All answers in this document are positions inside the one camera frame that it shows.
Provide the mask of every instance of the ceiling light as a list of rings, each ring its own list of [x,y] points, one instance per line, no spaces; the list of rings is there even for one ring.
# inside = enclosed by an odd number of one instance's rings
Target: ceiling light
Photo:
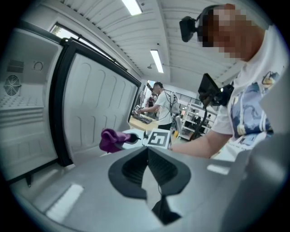
[[[139,15],[142,13],[136,0],[122,0],[131,15]]]
[[[151,55],[153,56],[158,72],[164,73],[158,50],[151,50]]]

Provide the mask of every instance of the fan grille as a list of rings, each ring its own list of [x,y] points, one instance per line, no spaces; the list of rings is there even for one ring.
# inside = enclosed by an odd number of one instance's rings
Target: fan grille
[[[20,87],[20,81],[15,75],[9,76],[5,81],[4,89],[9,96],[15,95]]]

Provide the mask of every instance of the wooden table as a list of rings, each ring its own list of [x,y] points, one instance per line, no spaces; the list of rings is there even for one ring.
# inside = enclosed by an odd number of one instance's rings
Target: wooden table
[[[139,129],[139,130],[142,130],[142,131],[151,131],[153,128],[157,128],[158,127],[158,121],[153,120],[151,123],[146,124],[146,123],[143,123],[143,122],[133,118],[132,116],[130,118],[129,124],[132,127],[136,128],[136,129]]]

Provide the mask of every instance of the white t-shirt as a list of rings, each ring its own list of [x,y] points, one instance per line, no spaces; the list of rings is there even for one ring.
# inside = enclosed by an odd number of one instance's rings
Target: white t-shirt
[[[241,69],[227,107],[221,106],[212,130],[233,135],[216,159],[234,161],[242,150],[252,149],[273,135],[260,100],[269,92],[289,64],[288,48],[275,26],[265,32],[257,54]]]
[[[170,113],[170,95],[166,94],[164,91],[158,96],[155,105],[159,105],[159,125],[167,125],[172,123],[172,117]]]

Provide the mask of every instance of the purple cloth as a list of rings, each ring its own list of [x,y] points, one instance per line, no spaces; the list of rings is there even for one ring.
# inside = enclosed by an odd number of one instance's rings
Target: purple cloth
[[[130,142],[131,134],[117,132],[113,129],[104,129],[101,132],[100,149],[106,152],[114,153],[121,150],[123,143]]]

